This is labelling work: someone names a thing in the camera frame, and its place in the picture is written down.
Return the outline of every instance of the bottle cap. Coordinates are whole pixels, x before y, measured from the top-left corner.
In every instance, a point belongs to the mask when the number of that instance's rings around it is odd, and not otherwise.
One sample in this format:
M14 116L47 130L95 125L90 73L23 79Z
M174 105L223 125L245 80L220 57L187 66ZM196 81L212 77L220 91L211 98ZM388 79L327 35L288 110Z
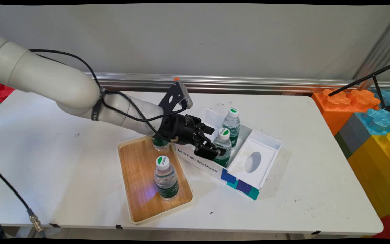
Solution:
M228 130L227 128L220 128L220 130L218 132L218 137L221 140L229 139L230 138L230 130Z
M228 110L228 115L235 118L237 116L239 116L239 110L238 108L234 108L234 107L231 107L229 110Z
M158 156L158 158L156 159L156 167L159 169L159 170L166 170L169 168L169 159L167 156L165 155L162 155L162 156Z

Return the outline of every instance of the water bottle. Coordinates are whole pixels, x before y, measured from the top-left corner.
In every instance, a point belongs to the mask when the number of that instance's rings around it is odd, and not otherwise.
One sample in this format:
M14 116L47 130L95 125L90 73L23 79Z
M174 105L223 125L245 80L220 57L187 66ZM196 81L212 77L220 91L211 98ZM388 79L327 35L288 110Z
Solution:
M155 137L152 137L151 139L152 139L152 141L153 141L153 147L154 147L157 151L166 151L166 150L169 149L169 142L168 142L168 141L165 141L165 140L162 139L161 137L155 136Z
M159 156L156 159L156 170L154 172L154 181L159 188L159 195L164 200L172 200L178 193L177 172L169 164L167 156Z
M240 132L239 110L237 108L231 107L228 110L228 115L223 120L222 126L230 130L231 145L232 147L235 147Z
M218 137L213 140L213 144L226 150L226 153L223 156L216 156L213 159L213 162L221 165L224 168L228 168L232 148L230 141L230 131L227 128L221 128L218 132Z

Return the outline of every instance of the black tape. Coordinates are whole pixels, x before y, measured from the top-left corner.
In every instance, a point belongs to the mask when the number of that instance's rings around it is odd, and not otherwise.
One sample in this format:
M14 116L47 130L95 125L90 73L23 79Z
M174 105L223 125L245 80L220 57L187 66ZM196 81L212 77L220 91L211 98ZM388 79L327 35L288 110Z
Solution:
M91 112L91 120L99 121L99 112L100 112L100 108L102 107L102 97L104 96L106 91L107 89L105 88L100 89L99 100L94 105L93 112Z

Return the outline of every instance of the white table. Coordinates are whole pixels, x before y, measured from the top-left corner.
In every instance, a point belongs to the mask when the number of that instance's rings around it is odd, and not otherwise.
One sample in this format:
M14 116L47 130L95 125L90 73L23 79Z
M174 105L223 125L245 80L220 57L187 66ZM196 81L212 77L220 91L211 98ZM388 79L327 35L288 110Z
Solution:
M158 104L164 93L127 92ZM212 230L373 235L380 219L316 104L307 96L190 94L197 116L240 109L242 124L282 142L258 199L243 196L180 159L193 204L145 224L130 222L117 145L141 136L60 110L14 91L0 105L0 172L45 227ZM31 226L25 207L0 180L0 223Z

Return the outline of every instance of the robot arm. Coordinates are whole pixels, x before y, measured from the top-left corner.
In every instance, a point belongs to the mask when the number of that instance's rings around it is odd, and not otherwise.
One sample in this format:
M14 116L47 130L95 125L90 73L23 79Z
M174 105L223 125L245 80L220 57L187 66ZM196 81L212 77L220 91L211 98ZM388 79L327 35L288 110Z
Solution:
M0 37L0 83L24 92L34 92L56 101L63 111L91 119L93 107L100 101L101 90L91 77L83 72L37 54ZM104 102L130 116L142 119L136 108L120 94L103 94ZM129 97L146 118L172 112L177 103L191 108L192 101L183 83L177 81L159 105ZM128 128L147 136L158 136L145 122L129 118L99 102L97 120ZM224 151L216 148L204 133L213 129L193 116L172 114L150 121L159 134L172 142L195 146L195 154L213 159Z

